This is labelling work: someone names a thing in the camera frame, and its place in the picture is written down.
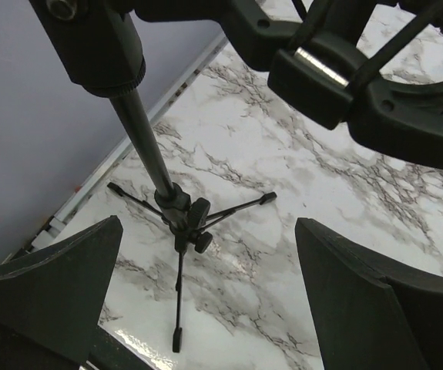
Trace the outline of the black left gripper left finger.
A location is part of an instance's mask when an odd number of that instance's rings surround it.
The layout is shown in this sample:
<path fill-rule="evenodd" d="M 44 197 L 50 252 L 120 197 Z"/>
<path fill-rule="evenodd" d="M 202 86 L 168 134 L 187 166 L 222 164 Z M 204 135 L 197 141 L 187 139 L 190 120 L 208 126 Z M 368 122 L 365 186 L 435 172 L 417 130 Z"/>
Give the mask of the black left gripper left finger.
<path fill-rule="evenodd" d="M 90 353 L 122 239 L 111 216 L 0 265 L 0 369 L 78 369 Z"/>

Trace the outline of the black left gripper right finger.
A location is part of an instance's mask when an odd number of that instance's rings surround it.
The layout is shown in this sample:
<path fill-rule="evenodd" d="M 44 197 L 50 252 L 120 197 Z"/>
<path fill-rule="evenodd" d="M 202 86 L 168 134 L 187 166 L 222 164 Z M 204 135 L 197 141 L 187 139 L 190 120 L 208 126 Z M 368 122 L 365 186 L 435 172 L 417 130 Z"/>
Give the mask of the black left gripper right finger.
<path fill-rule="evenodd" d="M 326 369 L 443 369 L 443 277 L 310 218 L 295 237 Z"/>

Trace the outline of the black shock mount stand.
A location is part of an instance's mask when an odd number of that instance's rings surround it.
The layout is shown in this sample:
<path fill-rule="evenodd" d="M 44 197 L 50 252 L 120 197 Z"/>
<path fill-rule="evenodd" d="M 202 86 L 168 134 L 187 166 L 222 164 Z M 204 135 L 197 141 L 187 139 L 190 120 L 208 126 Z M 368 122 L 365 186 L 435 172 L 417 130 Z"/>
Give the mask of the black shock mount stand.
<path fill-rule="evenodd" d="M 294 226 L 312 217 L 401 262 L 443 276 L 443 171 L 355 144 L 271 92 L 225 45 L 155 125 L 174 181 L 221 210 L 274 191 L 213 229 L 204 254 L 186 255 L 183 346 L 172 351 L 177 255 L 156 216 L 109 189 L 152 200 L 136 153 L 109 167 L 72 213 L 61 237 L 115 214 L 124 235 L 100 322 L 157 368 L 233 351 L 316 359 L 317 339 L 298 263 Z"/>

